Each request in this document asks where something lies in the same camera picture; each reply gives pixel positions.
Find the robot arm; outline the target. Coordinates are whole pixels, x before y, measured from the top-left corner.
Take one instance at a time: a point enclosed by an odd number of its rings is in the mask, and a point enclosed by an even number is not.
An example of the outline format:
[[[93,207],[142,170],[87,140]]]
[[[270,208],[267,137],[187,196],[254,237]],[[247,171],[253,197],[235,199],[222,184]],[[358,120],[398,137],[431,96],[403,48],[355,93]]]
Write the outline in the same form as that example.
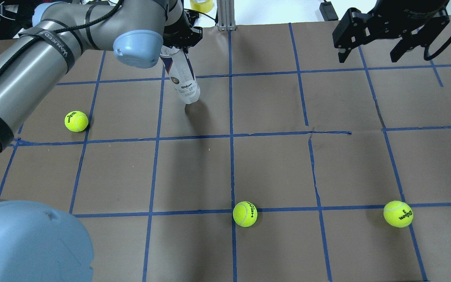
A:
[[[118,0],[115,5],[52,0],[0,54],[0,154],[88,51],[111,51],[122,64],[150,69],[173,48],[202,38],[197,11],[181,0]],[[68,211],[0,198],[0,282],[91,282],[94,248]]]
[[[333,31],[338,60],[374,40],[399,40],[390,52],[393,63],[410,50],[428,47],[449,23],[447,0],[378,0],[368,13],[347,9]]]

